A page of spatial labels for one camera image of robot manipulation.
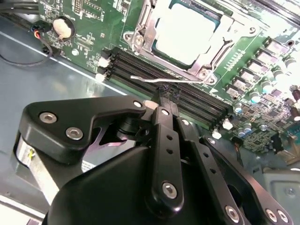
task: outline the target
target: electrolytic capacitor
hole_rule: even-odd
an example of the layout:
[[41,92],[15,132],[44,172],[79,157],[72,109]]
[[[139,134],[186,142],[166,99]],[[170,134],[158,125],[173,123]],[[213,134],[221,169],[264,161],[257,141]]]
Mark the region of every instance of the electrolytic capacitor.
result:
[[259,103],[261,101],[261,97],[259,96],[259,93],[257,91],[250,93],[250,99],[252,103]]
[[273,91],[271,81],[264,81],[261,83],[262,92],[265,94],[270,94]]
[[234,111],[236,113],[241,113],[242,112],[242,103],[238,102],[234,105]]
[[290,113],[294,121],[299,121],[300,120],[300,112],[296,107],[291,107]]
[[300,91],[299,90],[293,90],[292,95],[294,99],[300,104]]
[[274,71],[273,76],[277,82],[284,82],[286,79],[286,75],[281,69]]
[[244,129],[243,129],[243,128],[239,128],[239,129],[238,129],[238,136],[239,136],[239,137],[245,136],[245,132],[244,132]]
[[289,58],[285,60],[286,68],[289,72],[294,73],[298,71],[297,61],[294,58]]
[[251,123],[245,123],[244,124],[244,132],[245,134],[249,133],[252,131],[252,128],[251,128]]

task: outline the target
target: green circuit board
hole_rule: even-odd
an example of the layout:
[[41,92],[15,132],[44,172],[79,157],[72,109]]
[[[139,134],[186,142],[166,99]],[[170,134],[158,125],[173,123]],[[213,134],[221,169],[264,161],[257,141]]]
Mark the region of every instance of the green circuit board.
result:
[[[265,143],[270,141],[270,136],[278,131],[285,131],[293,123],[289,111],[284,107],[285,93],[282,92],[279,95],[261,94],[262,100],[260,103],[251,103],[249,93],[252,91],[262,93],[261,81],[265,79],[274,81],[270,73],[263,74],[260,79],[251,82],[244,93],[236,99],[233,99],[226,92],[226,87],[229,83],[232,83],[240,70],[247,65],[269,37],[281,43],[290,40],[296,43],[293,48],[281,56],[284,58],[296,50],[300,34],[297,28],[285,22],[284,19],[276,17],[274,23],[272,13],[247,1],[243,1],[241,4],[247,8],[249,16],[257,19],[265,26],[262,26],[254,37],[242,37],[237,41],[216,68],[214,74],[217,77],[217,83],[215,85],[199,84],[197,88],[230,105],[241,102],[243,113],[237,115],[238,119],[233,123],[233,129],[225,132],[223,137],[232,138],[238,134],[238,128],[250,122],[252,132],[243,137],[244,147],[251,151],[262,151]],[[59,41],[54,31],[45,34],[45,38],[51,42],[52,46],[61,49],[62,57],[93,73],[97,72],[98,61],[103,48],[119,47],[132,53],[130,46],[123,39],[123,33],[135,30],[142,6],[143,0],[39,1],[41,20],[52,23],[55,18],[62,15],[70,19],[76,29],[76,35],[66,42]],[[171,71],[156,63],[148,62],[171,73]],[[135,90],[130,89],[130,91],[141,95]],[[267,130],[261,131],[261,125],[267,125]]]

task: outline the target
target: metal rod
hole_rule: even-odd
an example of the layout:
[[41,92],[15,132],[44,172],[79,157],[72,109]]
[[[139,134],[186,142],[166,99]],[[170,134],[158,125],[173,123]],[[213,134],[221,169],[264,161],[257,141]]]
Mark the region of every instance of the metal rod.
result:
[[131,76],[131,79],[140,80],[147,83],[156,83],[156,82],[173,82],[173,83],[203,83],[204,81],[190,81],[190,80],[178,80],[178,79],[165,79],[165,78],[158,78],[158,79],[144,79],[140,76]]

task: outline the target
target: ram slot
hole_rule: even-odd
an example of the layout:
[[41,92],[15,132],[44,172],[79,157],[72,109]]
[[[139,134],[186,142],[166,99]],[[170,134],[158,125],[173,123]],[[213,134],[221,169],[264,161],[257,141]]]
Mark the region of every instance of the ram slot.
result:
[[[110,56],[111,62],[106,69],[108,78],[112,78],[149,97],[153,95],[161,83],[142,82],[130,79],[130,76],[141,76],[145,79],[175,79],[161,69],[118,48],[114,48]],[[181,113],[207,125],[210,129],[220,126],[221,121],[233,111],[232,106],[187,83],[166,82],[164,84],[173,90],[180,90],[177,105]]]

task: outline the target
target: wire connector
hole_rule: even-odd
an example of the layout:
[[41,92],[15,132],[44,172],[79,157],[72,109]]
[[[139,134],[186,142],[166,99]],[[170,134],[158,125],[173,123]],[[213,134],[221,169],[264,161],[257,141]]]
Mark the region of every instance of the wire connector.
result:
[[52,25],[42,20],[36,21],[31,27],[32,32],[38,31],[39,33],[47,33],[51,30]]

